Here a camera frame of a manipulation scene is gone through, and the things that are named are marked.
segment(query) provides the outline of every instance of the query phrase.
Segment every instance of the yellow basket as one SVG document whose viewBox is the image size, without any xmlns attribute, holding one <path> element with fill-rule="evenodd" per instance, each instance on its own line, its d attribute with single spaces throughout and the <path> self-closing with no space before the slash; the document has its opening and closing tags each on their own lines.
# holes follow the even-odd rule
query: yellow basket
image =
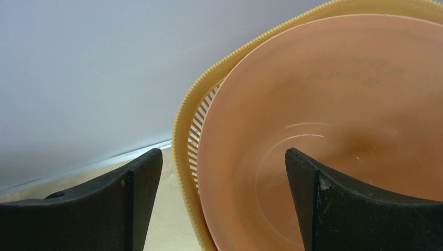
<svg viewBox="0 0 443 251">
<path fill-rule="evenodd" d="M 197 153 L 205 115 L 220 84 L 243 57 L 269 38 L 296 25 L 349 14 L 402 15 L 443 24 L 443 5 L 431 0 L 334 0 L 298 15 L 238 48 L 206 70 L 186 94 L 174 124 L 172 151 L 184 203 L 202 250 L 216 251 L 217 248 L 200 204 Z"/>
</svg>

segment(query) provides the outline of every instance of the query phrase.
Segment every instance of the green mark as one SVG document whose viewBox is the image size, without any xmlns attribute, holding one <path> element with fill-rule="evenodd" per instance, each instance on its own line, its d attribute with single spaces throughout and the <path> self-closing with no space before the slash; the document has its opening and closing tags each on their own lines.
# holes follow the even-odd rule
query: green mark
<svg viewBox="0 0 443 251">
<path fill-rule="evenodd" d="M 329 211 L 329 208 L 331 208 L 331 205 L 332 205 L 332 199 L 329 201 L 328 205 L 323 210 L 323 212 L 321 212 L 320 217 L 322 217 L 323 215 L 325 215 Z"/>
</svg>

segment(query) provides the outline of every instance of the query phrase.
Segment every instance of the basket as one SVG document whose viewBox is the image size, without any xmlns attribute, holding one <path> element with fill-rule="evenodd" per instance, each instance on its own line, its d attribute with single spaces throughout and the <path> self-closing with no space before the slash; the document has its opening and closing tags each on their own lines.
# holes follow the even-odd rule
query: basket
<svg viewBox="0 0 443 251">
<path fill-rule="evenodd" d="M 174 124 L 172 151 L 184 203 L 202 250 L 217 248 L 200 203 L 197 154 L 206 112 L 220 84 L 243 57 L 271 37 L 313 20 L 350 14 L 402 15 L 443 24 L 443 5 L 431 0 L 334 0 L 298 15 L 238 48 L 206 70 L 186 94 Z"/>
</svg>

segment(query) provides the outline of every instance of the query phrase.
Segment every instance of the yellow dish rack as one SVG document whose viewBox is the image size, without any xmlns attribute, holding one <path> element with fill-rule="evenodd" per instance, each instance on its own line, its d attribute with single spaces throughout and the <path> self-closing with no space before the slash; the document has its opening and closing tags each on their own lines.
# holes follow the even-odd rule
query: yellow dish rack
<svg viewBox="0 0 443 251">
<path fill-rule="evenodd" d="M 391 14 L 443 24 L 443 5 L 431 0 L 334 0 L 322 4 L 265 32 L 206 70 L 181 103 L 172 135 L 172 151 L 184 203 L 203 251 L 217 248 L 207 227 L 197 184 L 197 154 L 206 112 L 220 84 L 254 48 L 294 26 L 313 20 L 350 14 Z"/>
</svg>

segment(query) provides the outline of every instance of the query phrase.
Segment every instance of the wall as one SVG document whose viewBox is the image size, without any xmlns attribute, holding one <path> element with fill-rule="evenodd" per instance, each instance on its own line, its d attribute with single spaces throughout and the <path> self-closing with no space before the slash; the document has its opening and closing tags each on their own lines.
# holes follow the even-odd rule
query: wall
<svg viewBox="0 0 443 251">
<path fill-rule="evenodd" d="M 0 2 L 0 192 L 171 138 L 209 66 L 321 0 Z"/>
</svg>

